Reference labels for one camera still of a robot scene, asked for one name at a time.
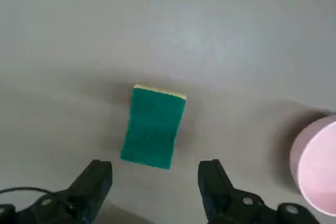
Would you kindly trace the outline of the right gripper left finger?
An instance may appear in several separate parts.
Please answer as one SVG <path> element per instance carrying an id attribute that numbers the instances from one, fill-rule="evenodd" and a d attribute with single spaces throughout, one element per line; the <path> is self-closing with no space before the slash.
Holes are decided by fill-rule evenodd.
<path id="1" fill-rule="evenodd" d="M 94 159 L 65 190 L 2 189 L 1 194 L 34 191 L 43 195 L 20 211 L 13 204 L 1 204 L 1 223 L 94 223 L 112 182 L 112 163 Z"/>

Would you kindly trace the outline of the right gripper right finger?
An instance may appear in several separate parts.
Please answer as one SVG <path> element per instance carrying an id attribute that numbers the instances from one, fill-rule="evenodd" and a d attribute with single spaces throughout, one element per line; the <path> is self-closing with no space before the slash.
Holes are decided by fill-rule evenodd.
<path id="1" fill-rule="evenodd" d="M 271 209 L 258 195 L 236 189 L 217 159 L 201 161 L 197 178 L 208 223 L 318 223 L 299 204 L 285 202 Z"/>

